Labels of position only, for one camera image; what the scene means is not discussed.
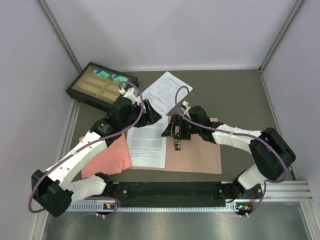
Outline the white text document sheet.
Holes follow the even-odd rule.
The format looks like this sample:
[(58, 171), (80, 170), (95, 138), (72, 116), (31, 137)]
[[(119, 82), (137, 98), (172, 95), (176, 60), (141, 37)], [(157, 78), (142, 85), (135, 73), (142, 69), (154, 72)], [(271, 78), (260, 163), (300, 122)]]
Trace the white text document sheet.
[(165, 167), (167, 139), (161, 135), (167, 126), (168, 117), (163, 116), (153, 125), (131, 128), (127, 132), (126, 141), (133, 167)]

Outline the white table form sheet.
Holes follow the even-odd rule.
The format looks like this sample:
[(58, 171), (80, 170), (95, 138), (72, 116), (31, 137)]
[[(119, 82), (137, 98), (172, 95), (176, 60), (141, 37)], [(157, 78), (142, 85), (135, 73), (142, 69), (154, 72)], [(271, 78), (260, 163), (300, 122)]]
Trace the white table form sheet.
[(165, 116), (176, 106), (175, 95), (181, 86), (186, 86), (189, 92), (193, 90), (192, 86), (167, 71), (144, 90), (142, 96), (149, 100), (157, 113)]

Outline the pink cloth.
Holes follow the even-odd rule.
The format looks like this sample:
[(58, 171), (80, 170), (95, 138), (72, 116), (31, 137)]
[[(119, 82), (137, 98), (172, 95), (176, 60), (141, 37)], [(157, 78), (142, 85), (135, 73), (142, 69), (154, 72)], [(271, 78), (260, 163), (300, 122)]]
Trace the pink cloth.
[(99, 152), (81, 170), (82, 179), (87, 179), (97, 173), (105, 175), (120, 174), (132, 166), (128, 144), (123, 133), (108, 148)]

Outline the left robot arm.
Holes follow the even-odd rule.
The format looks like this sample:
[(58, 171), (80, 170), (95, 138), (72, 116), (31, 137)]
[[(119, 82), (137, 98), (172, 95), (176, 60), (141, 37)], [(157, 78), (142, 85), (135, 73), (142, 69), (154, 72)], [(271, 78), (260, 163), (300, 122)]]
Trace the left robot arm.
[(32, 174), (29, 211), (35, 212), (32, 201), (36, 201), (53, 217), (59, 217), (71, 204), (88, 197), (100, 195), (109, 198), (114, 187), (105, 173), (95, 173), (78, 181), (73, 181), (74, 177), (123, 133), (133, 127), (153, 125), (161, 119), (162, 116), (147, 99), (139, 103), (119, 97), (106, 116), (96, 121), (80, 143), (63, 159), (45, 171), (38, 169)]

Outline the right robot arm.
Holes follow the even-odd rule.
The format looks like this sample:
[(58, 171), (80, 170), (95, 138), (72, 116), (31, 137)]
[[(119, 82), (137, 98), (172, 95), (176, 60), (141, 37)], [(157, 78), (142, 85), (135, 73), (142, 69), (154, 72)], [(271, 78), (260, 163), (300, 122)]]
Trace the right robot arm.
[(189, 141), (192, 135), (198, 135), (205, 142), (234, 147), (253, 157), (253, 166), (220, 190), (225, 200), (245, 198), (261, 182), (281, 182), (287, 178), (296, 155), (274, 128), (244, 130), (211, 120), (200, 106), (183, 106), (181, 110), (183, 115), (174, 114), (161, 134), (175, 140), (175, 150), (180, 150), (181, 140)]

